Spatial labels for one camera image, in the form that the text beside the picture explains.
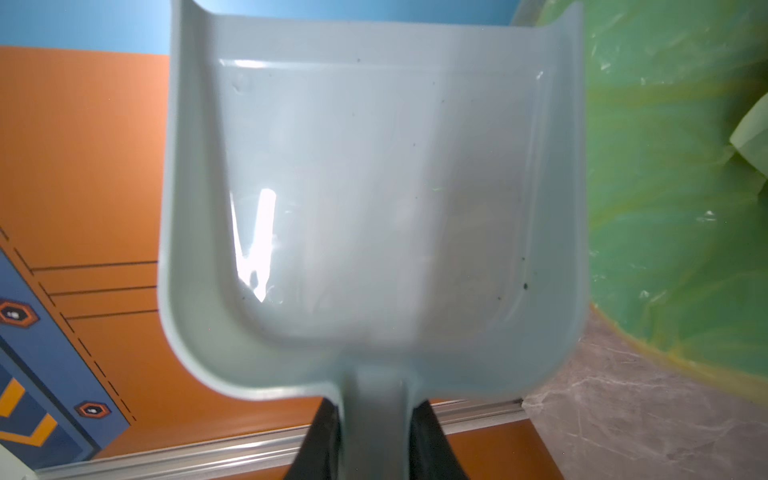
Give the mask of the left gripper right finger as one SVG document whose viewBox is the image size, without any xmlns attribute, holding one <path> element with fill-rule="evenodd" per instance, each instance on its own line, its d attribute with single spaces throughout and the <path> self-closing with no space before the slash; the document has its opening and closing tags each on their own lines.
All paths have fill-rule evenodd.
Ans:
<svg viewBox="0 0 768 480">
<path fill-rule="evenodd" d="M 419 404 L 410 424 L 411 480 L 468 480 L 429 401 Z"/>
</svg>

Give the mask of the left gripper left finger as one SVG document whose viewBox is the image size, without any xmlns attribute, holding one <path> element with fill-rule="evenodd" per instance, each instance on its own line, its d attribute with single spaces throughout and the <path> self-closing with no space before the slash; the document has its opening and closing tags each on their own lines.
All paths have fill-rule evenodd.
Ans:
<svg viewBox="0 0 768 480">
<path fill-rule="evenodd" d="M 338 477 L 340 418 L 323 399 L 284 480 L 335 480 Z"/>
</svg>

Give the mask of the grey-green plastic dustpan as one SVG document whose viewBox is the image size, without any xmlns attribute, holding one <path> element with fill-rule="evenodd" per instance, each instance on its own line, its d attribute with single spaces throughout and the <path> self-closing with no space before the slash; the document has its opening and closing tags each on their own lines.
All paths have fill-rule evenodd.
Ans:
<svg viewBox="0 0 768 480">
<path fill-rule="evenodd" d="M 198 381 L 328 399 L 336 479 L 410 479 L 419 404 L 557 372 L 589 311 L 580 3 L 540 27 L 171 12 L 157 295 Z"/>
</svg>

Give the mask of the green trash bin with liner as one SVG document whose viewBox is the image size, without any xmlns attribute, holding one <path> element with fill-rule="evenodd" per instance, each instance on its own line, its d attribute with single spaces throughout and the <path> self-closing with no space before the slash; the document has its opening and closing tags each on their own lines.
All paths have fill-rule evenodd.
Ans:
<svg viewBox="0 0 768 480">
<path fill-rule="evenodd" d="M 653 360 L 767 401 L 767 178 L 732 145 L 767 93 L 763 1 L 587 1 L 591 301 Z"/>
</svg>

